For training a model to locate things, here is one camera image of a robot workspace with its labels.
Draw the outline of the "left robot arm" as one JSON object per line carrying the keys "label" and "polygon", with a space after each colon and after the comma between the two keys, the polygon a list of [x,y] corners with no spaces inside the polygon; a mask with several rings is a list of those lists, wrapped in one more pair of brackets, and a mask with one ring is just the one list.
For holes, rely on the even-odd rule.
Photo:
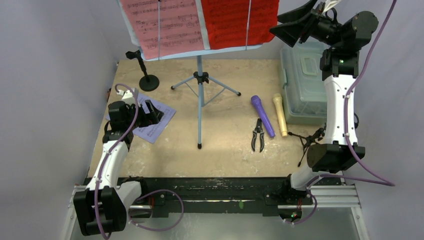
{"label": "left robot arm", "polygon": [[108,105],[109,120],[104,126],[103,151],[96,172],[85,190],[74,195],[73,205],[84,236],[123,231],[132,202],[146,203],[149,191],[141,177],[131,177],[121,185],[119,174],[134,138],[133,130],[156,125],[164,113],[151,100],[145,100],[148,113],[141,104],[115,101]]}

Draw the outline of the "black round base mic stand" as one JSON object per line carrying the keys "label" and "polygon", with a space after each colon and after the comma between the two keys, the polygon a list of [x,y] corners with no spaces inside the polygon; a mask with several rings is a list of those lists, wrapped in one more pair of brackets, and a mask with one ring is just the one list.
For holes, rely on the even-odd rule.
{"label": "black round base mic stand", "polygon": [[141,69],[141,71],[144,75],[139,81],[140,89],[145,91],[145,92],[151,92],[151,91],[156,90],[160,85],[160,80],[158,79],[157,76],[147,73],[146,65],[145,65],[144,60],[142,59],[142,56],[141,56],[141,51],[140,50],[127,51],[125,53],[125,56],[129,60],[137,59],[137,61],[139,63],[140,69]]}

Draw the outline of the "cream microphone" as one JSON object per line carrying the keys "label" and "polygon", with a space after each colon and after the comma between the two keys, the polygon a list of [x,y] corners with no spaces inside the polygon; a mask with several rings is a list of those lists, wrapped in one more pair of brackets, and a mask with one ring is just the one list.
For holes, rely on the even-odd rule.
{"label": "cream microphone", "polygon": [[286,138],[288,136],[288,129],[283,109],[283,98],[281,94],[275,93],[272,97],[272,101],[275,106],[280,133],[283,138]]}

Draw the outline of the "purple sheet music page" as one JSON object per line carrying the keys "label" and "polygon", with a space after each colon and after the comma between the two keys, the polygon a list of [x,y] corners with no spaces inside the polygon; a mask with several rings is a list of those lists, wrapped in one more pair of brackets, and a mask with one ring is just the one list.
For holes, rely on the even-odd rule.
{"label": "purple sheet music page", "polygon": [[[158,124],[149,124],[149,126],[146,127],[134,127],[133,125],[132,132],[128,133],[123,141],[126,142],[126,144],[130,144],[133,137],[138,136],[153,144],[168,125],[176,113],[176,110],[141,93],[138,94],[137,100],[139,108],[143,108],[146,114],[149,113],[149,109],[145,104],[145,100],[151,100],[157,109],[164,112],[164,116]],[[102,143],[118,140],[128,130],[134,120],[135,113],[135,104],[128,105],[122,100],[114,101],[109,104],[108,115],[106,117],[108,121],[104,126]]]}

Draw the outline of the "black shock mount tripod stand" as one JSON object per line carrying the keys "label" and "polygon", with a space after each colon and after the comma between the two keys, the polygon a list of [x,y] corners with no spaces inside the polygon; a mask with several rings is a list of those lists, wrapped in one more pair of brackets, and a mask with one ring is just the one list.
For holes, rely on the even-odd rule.
{"label": "black shock mount tripod stand", "polygon": [[326,128],[327,128],[327,124],[325,123],[324,126],[317,129],[313,135],[308,135],[308,136],[301,136],[301,135],[295,134],[291,131],[288,132],[289,136],[298,137],[299,140],[300,140],[300,143],[302,145],[302,157],[297,164],[298,168],[302,165],[302,161],[303,161],[308,149],[312,145],[319,144],[319,141],[321,141],[324,138],[324,136],[326,134]]}

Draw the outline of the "purple microphone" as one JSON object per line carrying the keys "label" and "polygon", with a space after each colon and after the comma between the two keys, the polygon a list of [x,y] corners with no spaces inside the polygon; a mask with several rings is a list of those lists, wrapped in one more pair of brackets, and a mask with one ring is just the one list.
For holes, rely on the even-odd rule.
{"label": "purple microphone", "polygon": [[262,123],[264,125],[264,128],[266,129],[266,132],[271,138],[274,138],[276,136],[275,130],[268,118],[268,115],[262,105],[262,100],[258,95],[253,95],[251,97],[251,104],[253,105],[254,109],[258,113],[259,118],[262,120]]}

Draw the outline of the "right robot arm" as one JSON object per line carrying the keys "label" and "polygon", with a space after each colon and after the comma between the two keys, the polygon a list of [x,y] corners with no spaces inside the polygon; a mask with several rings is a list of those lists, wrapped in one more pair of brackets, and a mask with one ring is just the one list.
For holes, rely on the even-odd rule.
{"label": "right robot arm", "polygon": [[277,16],[278,25],[270,32],[293,47],[314,38],[328,45],[320,58],[319,67],[327,98],[325,135],[321,143],[306,152],[306,166],[289,176],[289,185],[280,196],[288,204],[300,198],[301,192],[326,174],[336,174],[355,165],[365,156],[359,146],[355,129],[354,94],[359,78],[359,56],[377,30],[379,21],[370,11],[361,11],[345,23],[339,23],[336,1],[306,4]]}

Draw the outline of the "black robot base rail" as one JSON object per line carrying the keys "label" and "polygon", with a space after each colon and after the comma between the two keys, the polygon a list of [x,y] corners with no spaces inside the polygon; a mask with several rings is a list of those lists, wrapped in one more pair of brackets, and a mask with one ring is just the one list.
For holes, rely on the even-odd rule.
{"label": "black robot base rail", "polygon": [[[264,217],[283,215],[289,210],[311,207],[308,193],[290,190],[286,177],[141,177],[142,194],[130,215],[167,218],[170,214],[261,214]],[[244,208],[239,208],[243,201]]]}

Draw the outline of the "light blue music stand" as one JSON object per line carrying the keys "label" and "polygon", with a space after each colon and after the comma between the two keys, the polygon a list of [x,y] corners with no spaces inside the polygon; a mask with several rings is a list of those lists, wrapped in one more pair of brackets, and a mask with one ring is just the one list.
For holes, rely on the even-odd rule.
{"label": "light blue music stand", "polygon": [[130,35],[130,38],[131,38],[131,42],[137,47],[137,50],[140,50],[141,57],[142,57],[144,63],[146,61],[158,61],[158,60],[176,59],[176,58],[184,58],[184,57],[196,57],[197,69],[193,73],[192,79],[195,80],[197,82],[197,85],[198,85],[198,90],[195,92],[195,95],[197,96],[197,100],[198,100],[198,109],[201,110],[203,107],[205,107],[207,105],[207,102],[204,99],[204,85],[209,83],[209,82],[215,81],[214,77],[210,76],[207,72],[204,71],[203,63],[202,63],[202,57],[205,56],[205,55],[210,55],[210,54],[220,54],[220,53],[229,53],[229,52],[236,52],[236,51],[254,50],[254,49],[260,48],[263,44],[261,44],[261,45],[251,45],[251,46],[246,46],[246,47],[243,47],[243,46],[228,47],[228,48],[215,49],[215,50],[211,49],[210,45],[209,45],[209,40],[208,40],[208,33],[207,33],[207,29],[206,29],[206,24],[205,24],[205,18],[204,18],[204,15],[203,15],[203,8],[202,8],[202,3],[201,3],[202,0],[195,0],[195,1],[196,1],[198,16],[199,16],[200,25],[201,25],[201,32],[202,32],[203,43],[204,43],[204,50],[191,51],[191,52],[186,52],[186,53],[181,53],[181,54],[173,54],[173,55],[161,57],[159,59],[156,58],[156,59],[151,59],[151,60],[145,60],[144,59],[144,55],[141,52],[141,48],[140,48],[139,44],[136,43],[136,41],[137,41],[136,36],[134,34],[133,29],[131,28],[131,26],[129,24],[127,17],[125,16],[125,13],[122,9],[122,6],[120,5],[120,1],[118,1],[118,6],[121,10],[121,14],[123,16],[126,27],[128,29],[128,32],[129,32],[129,35]]}

